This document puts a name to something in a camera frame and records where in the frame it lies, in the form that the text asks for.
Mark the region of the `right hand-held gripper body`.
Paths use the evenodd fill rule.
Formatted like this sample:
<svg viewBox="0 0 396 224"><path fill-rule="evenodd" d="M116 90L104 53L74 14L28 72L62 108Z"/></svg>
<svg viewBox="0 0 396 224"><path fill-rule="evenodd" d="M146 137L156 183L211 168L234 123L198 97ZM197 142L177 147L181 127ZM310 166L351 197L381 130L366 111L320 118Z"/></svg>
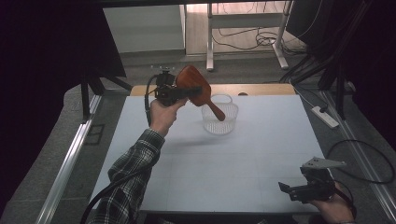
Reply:
<svg viewBox="0 0 396 224"><path fill-rule="evenodd" d="M335 193L335 183L330 173L331 168L341 168L344 161L333 161L313 157L300 167L307 183L304 186L292 187L291 193L303 193L307 201L327 201Z"/></svg>

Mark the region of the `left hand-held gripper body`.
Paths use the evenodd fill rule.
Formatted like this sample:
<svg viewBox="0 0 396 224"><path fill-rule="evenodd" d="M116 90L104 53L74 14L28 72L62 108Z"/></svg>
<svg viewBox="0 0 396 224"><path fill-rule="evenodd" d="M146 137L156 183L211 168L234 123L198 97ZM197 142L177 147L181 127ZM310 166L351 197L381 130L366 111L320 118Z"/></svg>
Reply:
<svg viewBox="0 0 396 224"><path fill-rule="evenodd" d="M165 106L173 105L178 100L187 97L186 91L176 86L176 77L170 71L168 67L161 67L161 73L154 76L156 79L154 96Z"/></svg>

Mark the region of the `brown wooden paddle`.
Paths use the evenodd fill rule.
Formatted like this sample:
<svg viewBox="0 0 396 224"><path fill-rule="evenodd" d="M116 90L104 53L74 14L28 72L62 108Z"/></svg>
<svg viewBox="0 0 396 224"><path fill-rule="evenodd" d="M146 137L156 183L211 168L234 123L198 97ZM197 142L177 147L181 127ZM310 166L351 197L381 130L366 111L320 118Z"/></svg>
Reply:
<svg viewBox="0 0 396 224"><path fill-rule="evenodd" d="M182 89L200 87L202 92L190 96L190 101L196 106L208 105L219 121L224 121L225 114L211 101L211 86L204 76L193 65L186 65L178 74L176 84Z"/></svg>

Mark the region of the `clear plastic mesh basket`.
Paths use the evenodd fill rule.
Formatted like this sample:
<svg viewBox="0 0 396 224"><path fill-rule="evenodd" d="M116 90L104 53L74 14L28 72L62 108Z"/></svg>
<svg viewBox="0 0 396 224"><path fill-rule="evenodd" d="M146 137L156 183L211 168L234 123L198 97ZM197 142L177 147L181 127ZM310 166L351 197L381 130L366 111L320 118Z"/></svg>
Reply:
<svg viewBox="0 0 396 224"><path fill-rule="evenodd" d="M201 112L204 129L214 135L230 133L234 129L239 107L229 94L214 94L211 100L225 114L225 120L219 121L210 107L203 105Z"/></svg>

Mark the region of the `person's left hand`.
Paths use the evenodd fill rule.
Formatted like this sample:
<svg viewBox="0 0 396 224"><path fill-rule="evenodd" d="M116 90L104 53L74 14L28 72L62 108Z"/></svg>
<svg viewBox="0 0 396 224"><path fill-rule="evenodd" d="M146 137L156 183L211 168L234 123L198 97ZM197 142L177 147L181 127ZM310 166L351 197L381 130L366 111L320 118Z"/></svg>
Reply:
<svg viewBox="0 0 396 224"><path fill-rule="evenodd" d="M150 104L151 123L150 129L165 137L170 127L177 119L177 111L187 103L187 99L176 101L173 105L165 106L159 100L154 100Z"/></svg>

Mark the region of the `person's right hand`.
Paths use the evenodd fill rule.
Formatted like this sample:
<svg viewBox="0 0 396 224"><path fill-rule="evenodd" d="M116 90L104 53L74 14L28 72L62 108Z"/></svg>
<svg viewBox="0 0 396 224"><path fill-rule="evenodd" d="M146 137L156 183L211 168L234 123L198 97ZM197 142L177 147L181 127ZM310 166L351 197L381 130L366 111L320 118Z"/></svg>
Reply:
<svg viewBox="0 0 396 224"><path fill-rule="evenodd" d="M335 194L328 201L311 201L320 212L308 219L308 224L357 224L348 203Z"/></svg>

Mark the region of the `white cabinet panel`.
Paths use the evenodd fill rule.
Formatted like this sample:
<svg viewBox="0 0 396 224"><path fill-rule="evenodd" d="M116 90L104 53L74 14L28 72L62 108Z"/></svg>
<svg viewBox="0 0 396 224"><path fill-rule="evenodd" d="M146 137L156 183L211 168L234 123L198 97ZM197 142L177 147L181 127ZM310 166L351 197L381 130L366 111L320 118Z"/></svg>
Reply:
<svg viewBox="0 0 396 224"><path fill-rule="evenodd" d="M185 48L182 5L113 7L104 13L119 53Z"/></svg>

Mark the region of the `white power strip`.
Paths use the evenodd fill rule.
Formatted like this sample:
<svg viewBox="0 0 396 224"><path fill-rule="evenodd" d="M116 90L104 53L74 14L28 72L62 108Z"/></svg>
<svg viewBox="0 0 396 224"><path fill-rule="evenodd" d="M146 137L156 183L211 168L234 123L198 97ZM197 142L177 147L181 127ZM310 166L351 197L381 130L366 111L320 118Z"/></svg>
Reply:
<svg viewBox="0 0 396 224"><path fill-rule="evenodd" d="M339 123L333 119L327 112L321 112L319 106L314 106L311 111L323 121L329 128L333 129L339 126Z"/></svg>

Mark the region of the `black metal stand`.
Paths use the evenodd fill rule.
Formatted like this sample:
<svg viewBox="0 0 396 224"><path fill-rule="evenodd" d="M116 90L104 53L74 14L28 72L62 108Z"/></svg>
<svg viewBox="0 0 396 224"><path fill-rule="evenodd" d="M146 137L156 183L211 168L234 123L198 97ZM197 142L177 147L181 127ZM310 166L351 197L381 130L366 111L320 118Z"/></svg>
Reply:
<svg viewBox="0 0 396 224"><path fill-rule="evenodd" d="M127 91L131 91L133 88L131 84L128 84L127 82L121 80L118 77L106 74L99 69L84 71L80 76L83 123L86 123L92 115L89 100L89 90L92 90L95 95L99 96L102 96L105 92L106 88L101 80L102 77Z"/></svg>
<svg viewBox="0 0 396 224"><path fill-rule="evenodd" d="M318 87L321 91L327 91L335 84L335 110L342 120L346 119L344 112L344 96L346 93L345 67L341 63L330 63L324 69Z"/></svg>

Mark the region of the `black monitor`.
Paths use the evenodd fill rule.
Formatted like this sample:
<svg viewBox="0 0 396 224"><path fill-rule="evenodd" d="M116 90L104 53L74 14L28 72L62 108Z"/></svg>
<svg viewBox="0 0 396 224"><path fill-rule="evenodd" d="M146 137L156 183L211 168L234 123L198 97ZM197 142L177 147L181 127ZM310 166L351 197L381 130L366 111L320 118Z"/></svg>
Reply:
<svg viewBox="0 0 396 224"><path fill-rule="evenodd" d="M361 0L294 0L286 31L308 47L318 47L354 14Z"/></svg>

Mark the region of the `white metal desk frame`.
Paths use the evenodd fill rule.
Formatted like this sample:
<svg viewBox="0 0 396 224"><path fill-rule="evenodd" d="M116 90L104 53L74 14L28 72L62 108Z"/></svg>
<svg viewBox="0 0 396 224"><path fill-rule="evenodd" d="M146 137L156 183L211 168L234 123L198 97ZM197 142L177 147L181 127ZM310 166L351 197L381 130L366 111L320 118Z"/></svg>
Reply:
<svg viewBox="0 0 396 224"><path fill-rule="evenodd" d="M208 35L206 45L206 70L214 69L214 29L221 28L278 28L276 40L271 42L271 46L279 62L280 68L287 70L289 65L283 55L281 42L290 15L292 0L287 0L282 12L277 13L248 13L248 14L214 14L212 4L207 5Z"/></svg>

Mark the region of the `aluminium rail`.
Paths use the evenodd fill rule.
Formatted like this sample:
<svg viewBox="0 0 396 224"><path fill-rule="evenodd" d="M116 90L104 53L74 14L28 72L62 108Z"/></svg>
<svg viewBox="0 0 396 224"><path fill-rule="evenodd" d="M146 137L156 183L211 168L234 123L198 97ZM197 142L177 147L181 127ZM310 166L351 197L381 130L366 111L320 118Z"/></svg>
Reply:
<svg viewBox="0 0 396 224"><path fill-rule="evenodd" d="M329 104L329 111L334 116L334 119L339 123L342 135L347 140L352 140L352 143L350 144L352 147L351 152L357 164L364 173L364 176L375 181L380 181L379 173L369 161L369 157L363 151L363 147L357 143L358 138L352 127L349 125L348 121L346 119L342 119L336 111L335 100L332 98L332 95L328 91L320 91L319 94ZM396 224L396 199L391 195L387 185L371 184L371 188L379 203L381 204L382 209L387 215L389 222L391 224Z"/></svg>
<svg viewBox="0 0 396 224"><path fill-rule="evenodd" d="M53 216L60 203L64 190L68 183L68 180L73 172L74 166L77 162L78 155L82 149L83 143L86 136L88 135L89 129L92 126L92 121L95 116L97 107L99 106L102 97L100 95L94 95L89 103L89 116L85 121L82 121L79 126L77 133L75 134L73 141L64 157L64 161L56 178L52 184L49 194L44 201L44 204L38 214L35 224L50 224Z"/></svg>

